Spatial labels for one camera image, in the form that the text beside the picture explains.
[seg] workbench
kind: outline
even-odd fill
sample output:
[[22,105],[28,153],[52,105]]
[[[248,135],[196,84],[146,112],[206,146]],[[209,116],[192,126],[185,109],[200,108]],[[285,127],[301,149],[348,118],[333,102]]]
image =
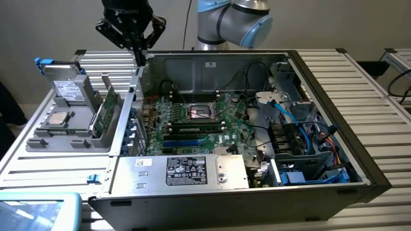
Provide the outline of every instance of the workbench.
[[[206,230],[409,230],[411,229],[411,115],[351,56],[341,50],[299,50],[360,142],[388,178],[392,189],[367,204],[353,204],[327,222],[232,227]],[[108,73],[114,90],[126,94],[134,75],[132,55],[125,51],[88,51],[80,60],[92,86],[104,95],[101,73]],[[86,176],[105,176],[112,159],[108,153],[25,152],[38,118],[52,106],[50,91],[0,162],[0,190],[77,192],[82,200],[96,195],[101,184],[86,184]],[[81,230],[110,230],[110,226],[82,205]]]

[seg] pci express slot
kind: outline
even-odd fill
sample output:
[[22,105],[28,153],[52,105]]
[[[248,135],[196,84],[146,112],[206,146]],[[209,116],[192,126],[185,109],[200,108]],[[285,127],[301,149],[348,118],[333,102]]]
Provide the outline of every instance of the pci express slot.
[[173,103],[208,103],[216,100],[216,95],[213,94],[186,94],[181,95],[180,94],[173,94],[173,97],[170,101]]
[[189,140],[197,140],[200,138],[200,135],[192,134],[192,135],[165,135],[162,137],[162,140],[165,141],[189,141]]
[[170,135],[222,133],[220,122],[177,123],[169,126]]

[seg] blue cable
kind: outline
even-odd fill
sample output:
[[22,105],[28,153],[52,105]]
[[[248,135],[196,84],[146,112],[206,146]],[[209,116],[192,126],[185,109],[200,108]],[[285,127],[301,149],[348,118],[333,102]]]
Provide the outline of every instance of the blue cable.
[[[296,122],[296,119],[295,119],[293,115],[289,112],[287,112],[285,109],[277,103],[275,104],[275,107],[281,111],[281,113],[284,113],[285,115],[289,116],[289,118],[295,122],[295,125],[297,126],[297,122]],[[304,139],[305,139],[305,142],[307,142],[307,152],[305,152],[305,155],[308,155],[308,152],[311,150],[311,143],[309,143],[308,135],[307,135],[307,133],[305,133],[305,131],[304,131],[304,129],[301,127],[299,127],[299,129],[300,129],[300,132],[303,133],[303,136],[304,136]]]

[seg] white wall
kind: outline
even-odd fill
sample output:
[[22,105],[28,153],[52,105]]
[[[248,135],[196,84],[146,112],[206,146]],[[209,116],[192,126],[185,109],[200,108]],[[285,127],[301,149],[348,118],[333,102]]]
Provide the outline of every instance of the white wall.
[[[273,27],[261,48],[343,47],[356,59],[377,59],[385,47],[411,48],[409,0],[268,0]],[[156,50],[182,44],[188,0],[149,0],[168,20]],[[186,49],[196,40],[196,0]],[[100,0],[2,0],[0,2],[0,81],[20,103],[38,103],[49,86],[33,58],[68,60],[77,49],[113,50],[96,32]]]

